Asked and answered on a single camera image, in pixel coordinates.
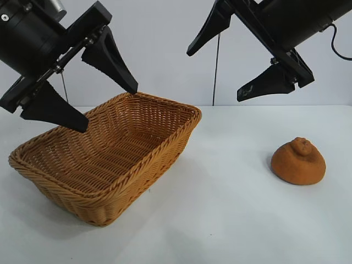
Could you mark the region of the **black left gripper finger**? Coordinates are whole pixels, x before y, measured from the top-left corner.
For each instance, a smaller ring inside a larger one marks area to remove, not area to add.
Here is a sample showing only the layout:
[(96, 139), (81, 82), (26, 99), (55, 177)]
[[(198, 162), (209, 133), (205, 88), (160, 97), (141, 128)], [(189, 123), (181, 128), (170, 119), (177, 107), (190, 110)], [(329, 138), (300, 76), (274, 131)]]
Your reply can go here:
[(102, 28), (98, 39), (85, 48), (81, 59), (110, 77), (126, 92), (137, 93), (138, 82), (124, 63), (108, 26)]

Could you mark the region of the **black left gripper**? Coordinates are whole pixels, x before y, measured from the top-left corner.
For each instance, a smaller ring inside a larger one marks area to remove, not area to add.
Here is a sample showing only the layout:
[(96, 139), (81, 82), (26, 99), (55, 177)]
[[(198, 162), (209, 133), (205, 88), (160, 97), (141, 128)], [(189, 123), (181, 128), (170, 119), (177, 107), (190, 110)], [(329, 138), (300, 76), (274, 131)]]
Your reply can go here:
[[(99, 1), (68, 28), (60, 24), (66, 13), (61, 1), (1, 1), (1, 61), (21, 76), (1, 98), (1, 107), (8, 112), (15, 112), (30, 86), (55, 68), (61, 55), (71, 48), (82, 49), (112, 20)], [(88, 118), (66, 102), (48, 81), (20, 116), (80, 133), (89, 124)]]

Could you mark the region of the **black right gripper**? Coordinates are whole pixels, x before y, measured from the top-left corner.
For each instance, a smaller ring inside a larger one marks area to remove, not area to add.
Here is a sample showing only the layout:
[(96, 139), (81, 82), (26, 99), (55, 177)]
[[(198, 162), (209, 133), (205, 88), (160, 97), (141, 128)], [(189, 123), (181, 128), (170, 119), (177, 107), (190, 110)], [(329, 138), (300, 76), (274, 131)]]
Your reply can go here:
[(236, 16), (272, 54), (275, 63), (237, 91), (237, 101), (289, 94), (295, 83), (314, 81), (311, 69), (295, 50), (308, 38), (351, 11), (351, 1), (226, 1), (214, 2), (201, 30), (188, 46), (193, 56), (209, 40), (230, 26)]

